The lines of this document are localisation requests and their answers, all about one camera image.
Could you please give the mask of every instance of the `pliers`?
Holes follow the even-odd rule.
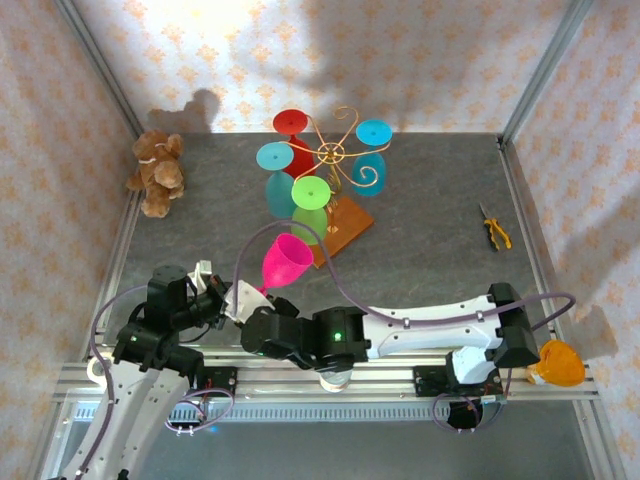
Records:
[[[494,251],[500,250],[500,245],[496,240],[496,233],[502,237],[502,241],[504,242],[504,246],[507,250],[511,250],[511,237],[498,223],[498,219],[495,217],[491,217],[487,211],[484,209],[482,204],[480,204],[480,210],[482,211],[482,216],[484,217],[484,229],[487,231],[487,237],[489,238],[489,244],[491,245],[491,249]]]

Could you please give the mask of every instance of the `wooden base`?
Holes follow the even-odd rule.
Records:
[[[327,236],[324,237],[324,244],[329,250],[331,258],[373,225],[373,217],[349,197],[338,199],[338,205],[333,212],[333,229],[331,228],[331,217],[329,219],[329,229]],[[320,247],[313,245],[311,251],[313,252],[313,265],[316,268],[322,267],[326,260]]]

